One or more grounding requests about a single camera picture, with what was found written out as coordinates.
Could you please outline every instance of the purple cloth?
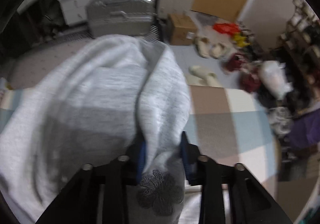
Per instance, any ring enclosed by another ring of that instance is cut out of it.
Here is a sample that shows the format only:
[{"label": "purple cloth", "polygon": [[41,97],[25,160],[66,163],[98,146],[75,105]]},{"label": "purple cloth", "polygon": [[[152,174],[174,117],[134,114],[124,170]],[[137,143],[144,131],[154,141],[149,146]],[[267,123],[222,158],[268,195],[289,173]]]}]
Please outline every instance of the purple cloth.
[{"label": "purple cloth", "polygon": [[320,109],[296,120],[288,137],[293,148],[306,148],[320,142]]}]

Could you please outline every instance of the suitcase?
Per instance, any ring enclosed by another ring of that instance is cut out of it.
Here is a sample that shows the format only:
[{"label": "suitcase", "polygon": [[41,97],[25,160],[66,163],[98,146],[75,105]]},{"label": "suitcase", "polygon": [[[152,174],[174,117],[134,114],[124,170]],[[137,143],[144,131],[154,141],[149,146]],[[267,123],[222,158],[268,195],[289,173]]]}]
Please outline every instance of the suitcase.
[{"label": "suitcase", "polygon": [[86,10],[93,37],[143,35],[154,21],[155,0],[93,0]]}]

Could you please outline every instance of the cardboard box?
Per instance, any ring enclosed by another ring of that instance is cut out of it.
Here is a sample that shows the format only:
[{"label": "cardboard box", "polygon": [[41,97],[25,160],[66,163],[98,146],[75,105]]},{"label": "cardboard box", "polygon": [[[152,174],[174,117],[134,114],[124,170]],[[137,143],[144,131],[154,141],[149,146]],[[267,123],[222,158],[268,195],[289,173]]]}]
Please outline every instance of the cardboard box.
[{"label": "cardboard box", "polygon": [[186,15],[168,15],[169,43],[173,46],[188,46],[193,43],[198,28]]}]

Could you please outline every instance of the gray garment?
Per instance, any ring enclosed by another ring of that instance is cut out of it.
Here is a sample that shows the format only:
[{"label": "gray garment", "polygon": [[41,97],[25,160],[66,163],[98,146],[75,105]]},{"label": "gray garment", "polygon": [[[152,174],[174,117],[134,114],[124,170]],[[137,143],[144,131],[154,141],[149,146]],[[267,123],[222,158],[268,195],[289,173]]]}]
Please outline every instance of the gray garment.
[{"label": "gray garment", "polygon": [[40,82],[0,136],[10,196],[37,220],[85,163],[124,154],[137,129],[147,143],[141,186],[128,188],[131,224],[173,223],[182,210],[180,135],[188,86],[169,47],[106,36]]}]

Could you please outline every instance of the screw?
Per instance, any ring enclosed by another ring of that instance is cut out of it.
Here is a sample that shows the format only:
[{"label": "screw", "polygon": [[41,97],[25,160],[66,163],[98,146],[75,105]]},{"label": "screw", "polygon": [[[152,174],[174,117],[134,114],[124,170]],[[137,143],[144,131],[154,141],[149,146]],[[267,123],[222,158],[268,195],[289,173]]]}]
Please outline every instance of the screw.
[{"label": "screw", "polygon": [[121,156],[118,157],[118,160],[120,162],[126,162],[126,161],[129,160],[129,157],[127,155],[121,155]]},{"label": "screw", "polygon": [[82,170],[89,171],[93,168],[93,166],[89,163],[86,163],[82,166]]},{"label": "screw", "polygon": [[235,168],[239,171],[243,171],[245,169],[242,163],[236,163]]},{"label": "screw", "polygon": [[207,162],[209,159],[206,155],[200,155],[198,157],[198,160],[201,161],[201,162]]}]

